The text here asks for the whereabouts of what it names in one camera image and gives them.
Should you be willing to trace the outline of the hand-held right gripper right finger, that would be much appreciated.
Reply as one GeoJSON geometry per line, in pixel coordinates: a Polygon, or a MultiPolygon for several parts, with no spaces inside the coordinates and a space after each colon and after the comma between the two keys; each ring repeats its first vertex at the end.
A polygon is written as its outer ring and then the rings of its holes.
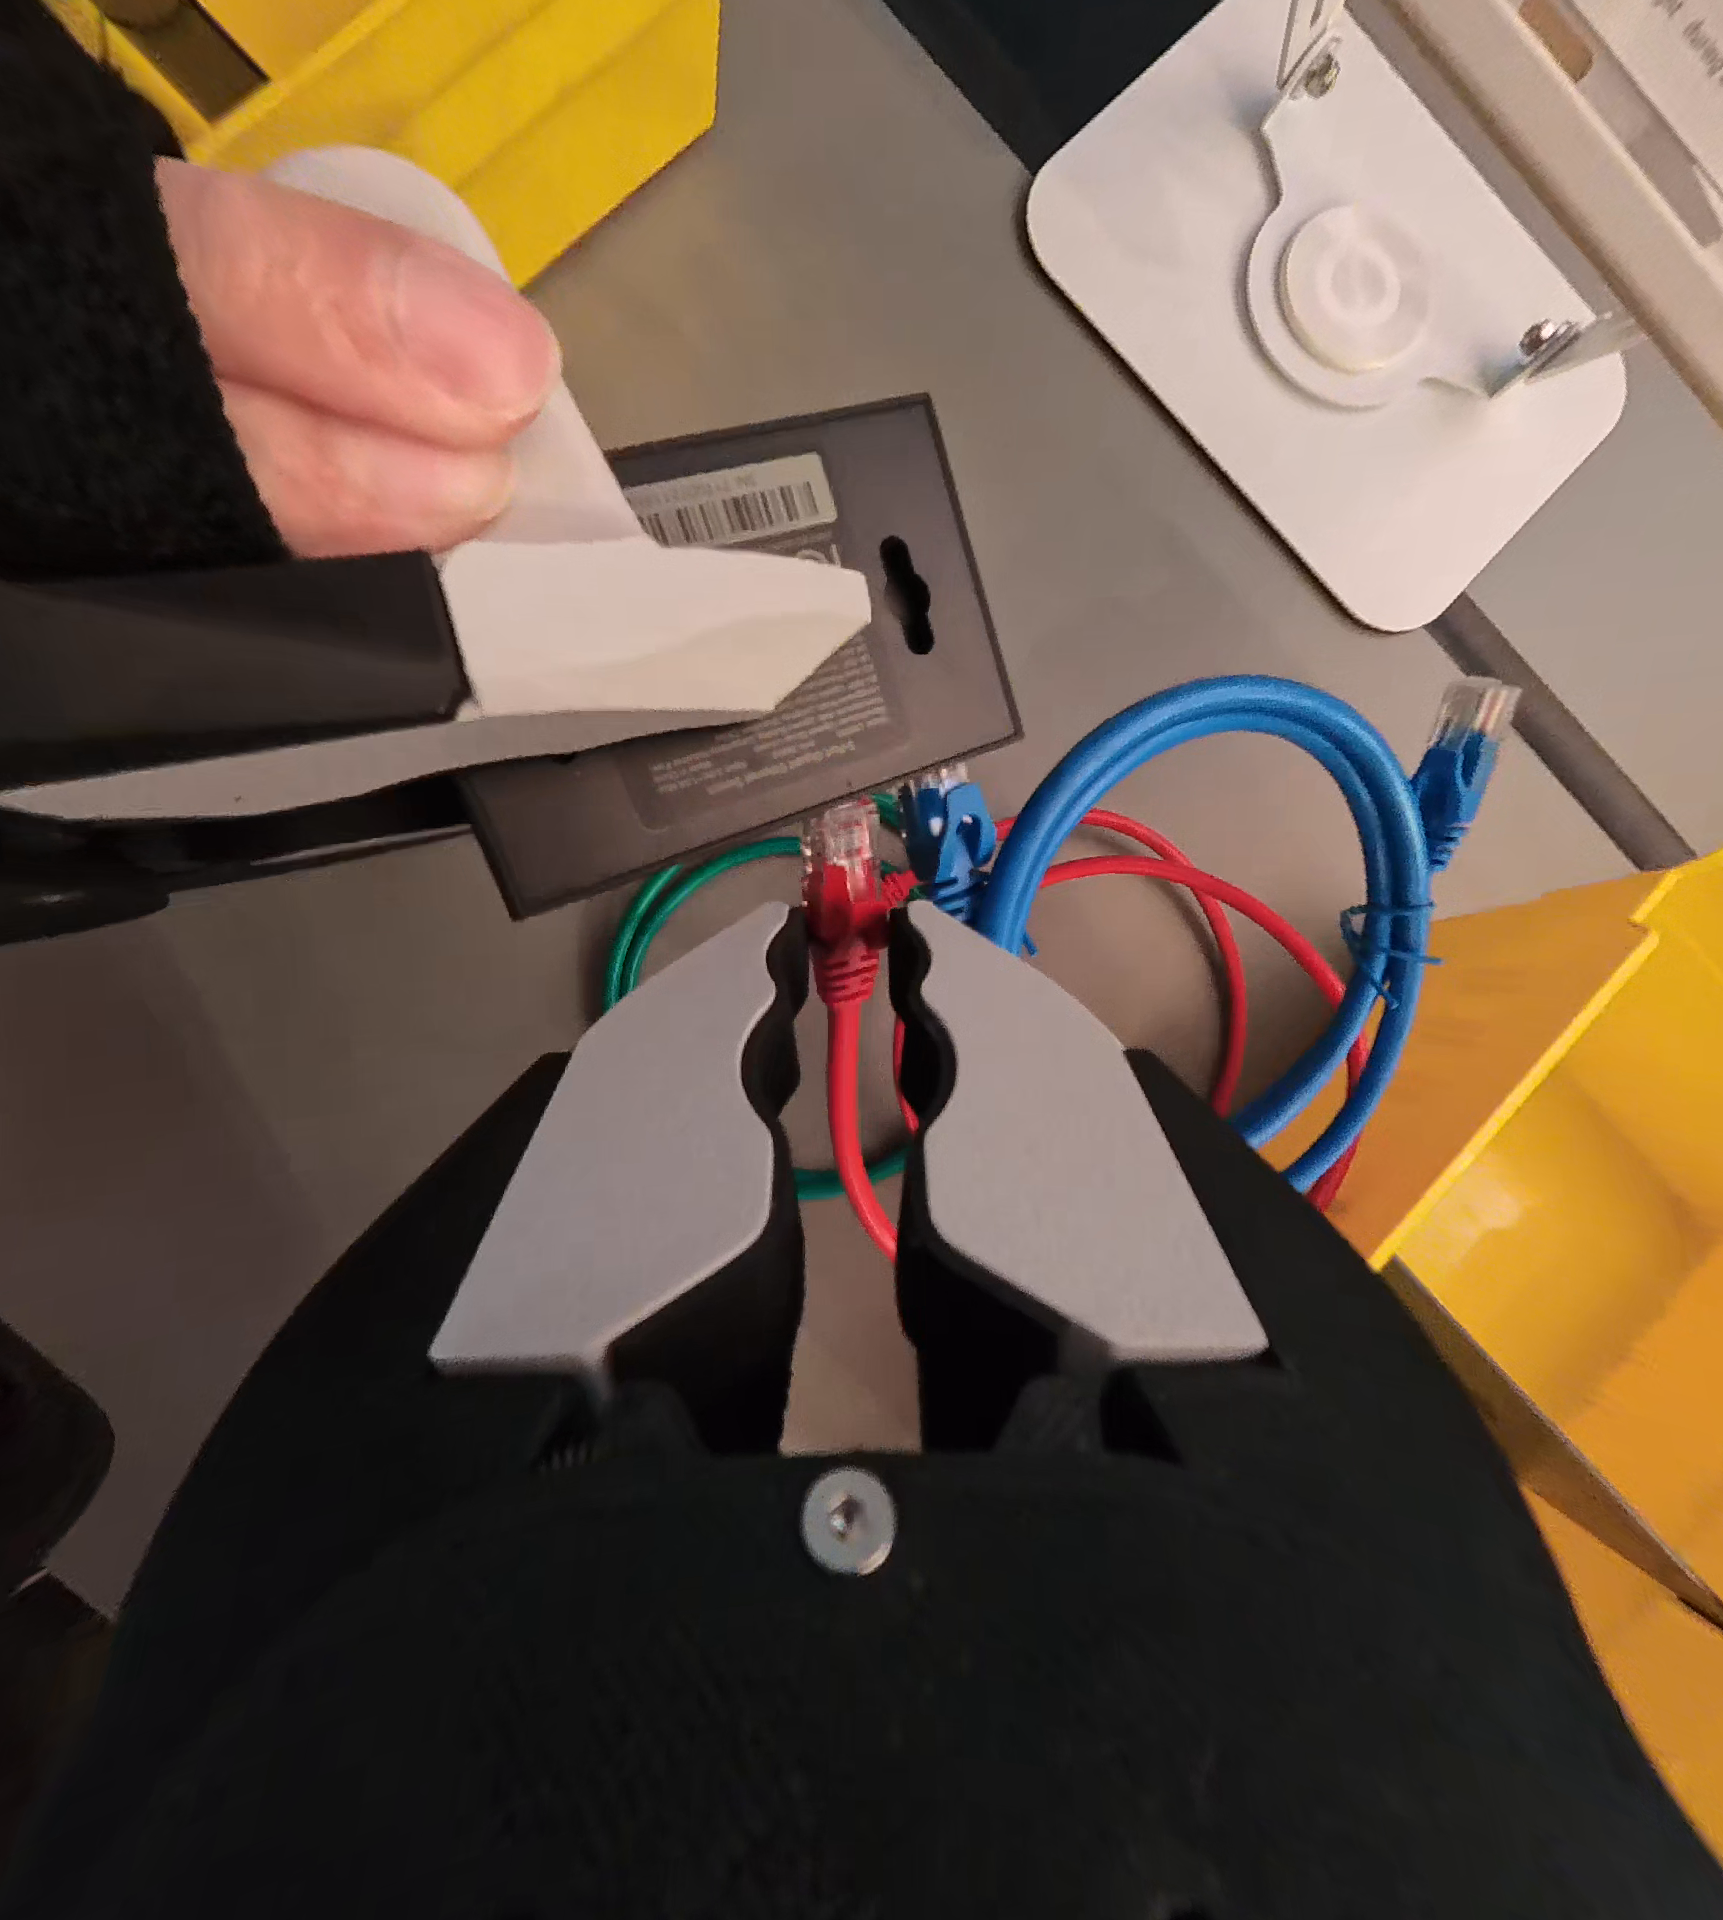
{"type": "Polygon", "coordinates": [[[991,1451],[1035,1381],[1249,1362],[1266,1325],[1128,1050],[1024,958],[929,903],[891,997],[917,1116],[896,1312],[924,1451],[991,1451]]]}

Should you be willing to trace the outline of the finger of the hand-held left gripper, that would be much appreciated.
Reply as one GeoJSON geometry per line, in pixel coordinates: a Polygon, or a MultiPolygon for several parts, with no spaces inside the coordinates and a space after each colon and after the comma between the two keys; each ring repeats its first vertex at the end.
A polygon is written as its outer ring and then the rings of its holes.
{"type": "Polygon", "coordinates": [[[466,541],[436,562],[467,695],[451,717],[0,790],[58,824],[291,812],[491,763],[771,713],[870,624],[862,574],[753,549],[466,541]]]}

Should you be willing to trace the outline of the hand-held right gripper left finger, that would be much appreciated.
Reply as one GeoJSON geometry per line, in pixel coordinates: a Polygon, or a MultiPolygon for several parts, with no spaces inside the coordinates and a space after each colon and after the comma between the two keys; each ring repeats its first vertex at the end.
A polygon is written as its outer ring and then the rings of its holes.
{"type": "Polygon", "coordinates": [[[707,1451],[776,1451],[804,1300],[783,1109],[804,912],[764,903],[620,997],[572,1046],[428,1360],[601,1405],[667,1389],[707,1451]]]}

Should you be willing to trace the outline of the black ethernet switch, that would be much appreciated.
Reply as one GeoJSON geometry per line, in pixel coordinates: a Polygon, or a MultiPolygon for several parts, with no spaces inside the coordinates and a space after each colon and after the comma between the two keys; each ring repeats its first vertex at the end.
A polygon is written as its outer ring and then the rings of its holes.
{"type": "Polygon", "coordinates": [[[772,713],[466,775],[512,920],[1020,736],[929,396],[633,445],[612,467],[666,546],[845,566],[864,579],[872,615],[772,713]]]}

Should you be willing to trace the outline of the yellow bin with divider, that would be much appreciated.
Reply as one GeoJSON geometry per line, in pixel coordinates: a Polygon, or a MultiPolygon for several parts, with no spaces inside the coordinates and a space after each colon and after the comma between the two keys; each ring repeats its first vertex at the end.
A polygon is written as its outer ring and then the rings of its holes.
{"type": "MultiPolygon", "coordinates": [[[[1334,1224],[1400,1263],[1723,1602],[1723,849],[1438,920],[1334,1224]]],[[[1723,1861],[1723,1630],[1531,1491],[1723,1861]]]]}

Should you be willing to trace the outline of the person's left hand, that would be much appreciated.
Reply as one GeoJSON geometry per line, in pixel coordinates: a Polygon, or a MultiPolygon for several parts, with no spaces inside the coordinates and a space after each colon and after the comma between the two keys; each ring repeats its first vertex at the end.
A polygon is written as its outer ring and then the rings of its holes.
{"type": "Polygon", "coordinates": [[[269,179],[159,157],[220,406],[304,561],[450,549],[504,513],[559,385],[547,320],[446,245],[269,179]]]}

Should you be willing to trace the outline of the yellow plastic bin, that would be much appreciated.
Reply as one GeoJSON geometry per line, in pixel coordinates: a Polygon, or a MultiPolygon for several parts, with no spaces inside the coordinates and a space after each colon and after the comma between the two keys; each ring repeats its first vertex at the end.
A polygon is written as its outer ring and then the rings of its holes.
{"type": "Polygon", "coordinates": [[[237,174],[374,147],[444,182],[516,285],[715,118],[718,2],[269,2],[49,11],[237,174]]]}

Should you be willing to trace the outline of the black bin divider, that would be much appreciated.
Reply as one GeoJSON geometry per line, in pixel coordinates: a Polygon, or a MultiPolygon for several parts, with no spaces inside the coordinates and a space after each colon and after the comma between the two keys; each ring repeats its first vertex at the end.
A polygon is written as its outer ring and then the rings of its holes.
{"type": "Polygon", "coordinates": [[[1629,1567],[1723,1634],[1723,1596],[1608,1480],[1542,1405],[1509,1377],[1441,1300],[1402,1263],[1377,1276],[1459,1381],[1514,1479],[1629,1567]]]}

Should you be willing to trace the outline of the white stand base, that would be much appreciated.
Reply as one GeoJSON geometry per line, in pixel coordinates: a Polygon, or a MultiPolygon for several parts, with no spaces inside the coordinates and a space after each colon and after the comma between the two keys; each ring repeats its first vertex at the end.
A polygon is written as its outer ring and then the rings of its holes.
{"type": "Polygon", "coordinates": [[[1054,289],[1373,631],[1431,624],[1618,425],[1618,352],[1346,6],[1209,6],[1033,182],[1054,289]]]}

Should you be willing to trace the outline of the black table mat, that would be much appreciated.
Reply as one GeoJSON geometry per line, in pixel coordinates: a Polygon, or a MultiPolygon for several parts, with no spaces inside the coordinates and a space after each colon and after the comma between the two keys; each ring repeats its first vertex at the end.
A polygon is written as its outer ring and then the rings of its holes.
{"type": "Polygon", "coordinates": [[[1213,2],[887,2],[1033,176],[1213,2]]]}

